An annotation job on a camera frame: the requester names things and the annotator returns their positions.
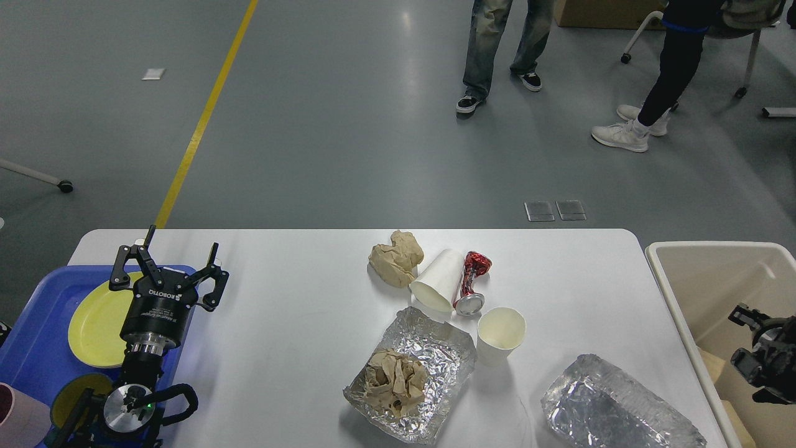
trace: white bin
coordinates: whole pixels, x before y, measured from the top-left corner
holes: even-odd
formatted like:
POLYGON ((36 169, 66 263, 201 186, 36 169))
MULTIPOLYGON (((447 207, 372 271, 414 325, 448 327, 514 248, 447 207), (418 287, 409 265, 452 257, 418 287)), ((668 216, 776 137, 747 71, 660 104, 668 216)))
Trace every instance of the white bin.
POLYGON ((796 313, 796 261, 769 242, 656 242, 650 267, 730 448, 740 448, 720 399, 738 412, 758 448, 796 446, 796 405, 754 403, 756 389, 729 363, 752 333, 727 319, 738 303, 772 317, 796 313), (697 346, 727 361, 714 387, 697 346))

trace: yellow plate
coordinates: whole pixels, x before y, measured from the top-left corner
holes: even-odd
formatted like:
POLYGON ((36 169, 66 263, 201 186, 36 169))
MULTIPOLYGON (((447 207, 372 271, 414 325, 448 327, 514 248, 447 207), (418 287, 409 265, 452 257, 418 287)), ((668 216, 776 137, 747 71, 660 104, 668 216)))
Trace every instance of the yellow plate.
MULTIPOLYGON (((107 395, 113 389, 111 379, 101 373, 89 373, 74 379, 58 392, 55 401, 53 401, 53 407, 50 408, 50 419, 56 428, 64 427, 66 419, 69 418, 69 414, 74 409, 77 400, 80 399, 80 395, 83 394, 83 390, 86 387, 94 389, 95 395, 107 395)), ((85 415, 80 417, 77 427, 83 425, 85 419, 85 415)))
MULTIPOLYGON (((130 281, 141 278, 129 273, 130 281)), ((106 281, 91 291, 77 307, 69 322, 69 347, 78 360, 97 368, 119 367, 127 344, 119 337, 132 291, 111 291, 106 281)))

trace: aluminum foil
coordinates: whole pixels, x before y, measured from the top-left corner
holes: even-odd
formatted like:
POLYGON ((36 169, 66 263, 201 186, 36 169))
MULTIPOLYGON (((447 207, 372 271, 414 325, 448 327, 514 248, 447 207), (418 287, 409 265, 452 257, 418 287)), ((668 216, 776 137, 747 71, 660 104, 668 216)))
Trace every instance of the aluminum foil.
POLYGON ((417 358, 428 371, 423 389, 425 400, 418 405, 417 414, 396 418, 365 403, 365 365, 370 356, 351 385, 343 389, 345 399, 373 425, 402 442, 434 443, 458 393, 475 368, 473 338, 409 307, 398 312, 373 353, 385 348, 417 358))
POLYGON ((622 369, 581 355, 541 400, 550 427, 579 448, 700 448, 690 420, 622 369))

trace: white table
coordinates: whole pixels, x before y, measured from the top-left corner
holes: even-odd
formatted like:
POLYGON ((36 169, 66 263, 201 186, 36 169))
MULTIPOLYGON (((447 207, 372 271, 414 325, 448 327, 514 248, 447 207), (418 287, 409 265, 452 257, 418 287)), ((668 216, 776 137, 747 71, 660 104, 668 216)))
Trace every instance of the white table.
MULTIPOLYGON (((409 304, 427 311, 368 267, 371 248, 388 244, 391 232, 158 230, 150 252, 159 265, 201 268, 219 242, 231 276, 220 307, 193 315, 175 383, 193 385, 200 407, 164 429, 166 446, 403 446, 342 394, 396 312, 409 304)), ((446 248, 491 258, 490 273, 475 282, 485 311, 513 307, 528 322, 525 342, 504 367, 476 364, 437 446, 568 446, 548 429, 540 398, 581 353, 603 357, 660 395, 709 447, 727 446, 633 234, 412 232, 426 253, 420 270, 446 248)), ((92 231, 69 264, 110 265, 119 246, 145 235, 92 231)), ((450 322, 475 336, 475 319, 450 322)))

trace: foil tray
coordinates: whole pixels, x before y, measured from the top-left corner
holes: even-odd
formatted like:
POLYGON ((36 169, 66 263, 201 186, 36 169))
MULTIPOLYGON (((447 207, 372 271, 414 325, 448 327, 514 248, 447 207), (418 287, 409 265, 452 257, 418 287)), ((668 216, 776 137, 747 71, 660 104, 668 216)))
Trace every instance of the foil tray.
POLYGON ((365 402, 365 365, 370 356, 351 385, 343 389, 343 395, 373 425, 401 442, 433 444, 475 368, 473 338, 453 325, 436 322, 417 308, 408 307, 397 313, 373 352, 385 348, 417 358, 428 371, 423 389, 425 400, 418 405, 417 414, 397 418, 388 411, 376 411, 365 402))

